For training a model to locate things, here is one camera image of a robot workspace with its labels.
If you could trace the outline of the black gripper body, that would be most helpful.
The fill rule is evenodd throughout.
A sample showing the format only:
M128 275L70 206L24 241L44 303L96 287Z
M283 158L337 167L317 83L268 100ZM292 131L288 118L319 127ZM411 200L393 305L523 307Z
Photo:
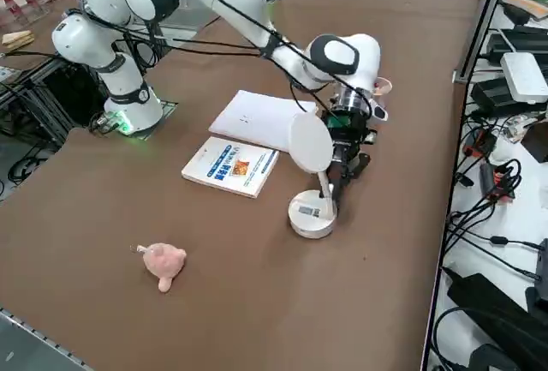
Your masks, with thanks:
M359 111L324 111L324 124L334 142L353 147L373 145L377 139L377 131L367 126L365 115Z

